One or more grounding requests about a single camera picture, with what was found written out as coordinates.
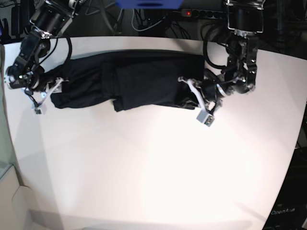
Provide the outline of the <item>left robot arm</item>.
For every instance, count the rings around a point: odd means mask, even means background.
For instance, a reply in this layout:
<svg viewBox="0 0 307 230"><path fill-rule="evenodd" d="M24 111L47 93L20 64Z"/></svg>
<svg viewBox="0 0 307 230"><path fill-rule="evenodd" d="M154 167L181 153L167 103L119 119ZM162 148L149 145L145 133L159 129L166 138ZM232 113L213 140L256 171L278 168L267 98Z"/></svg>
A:
<svg viewBox="0 0 307 230"><path fill-rule="evenodd" d="M255 89L259 34L264 31L264 4L263 0L225 1L224 22L211 23L207 32L201 31L205 63L221 73L216 75L204 69L202 80L178 78L195 96L195 99L188 99L187 104L196 104L201 109L197 120L208 127L215 120L214 113L222 106L223 98L233 92L245 94ZM217 65L210 60L210 41L225 48L228 54L226 65Z"/></svg>

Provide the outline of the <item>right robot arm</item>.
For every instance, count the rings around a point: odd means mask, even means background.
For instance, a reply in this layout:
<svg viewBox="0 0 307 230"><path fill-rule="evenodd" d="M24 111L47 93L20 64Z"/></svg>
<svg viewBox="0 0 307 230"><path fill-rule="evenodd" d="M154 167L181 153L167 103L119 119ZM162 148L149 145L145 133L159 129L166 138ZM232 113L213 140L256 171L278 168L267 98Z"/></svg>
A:
<svg viewBox="0 0 307 230"><path fill-rule="evenodd" d="M83 0L44 1L30 19L32 29L22 40L18 56L6 69L4 82L9 89L22 89L37 115L43 113L45 100L64 82L56 73L45 76L42 63L54 52L50 40L64 34L83 5Z"/></svg>

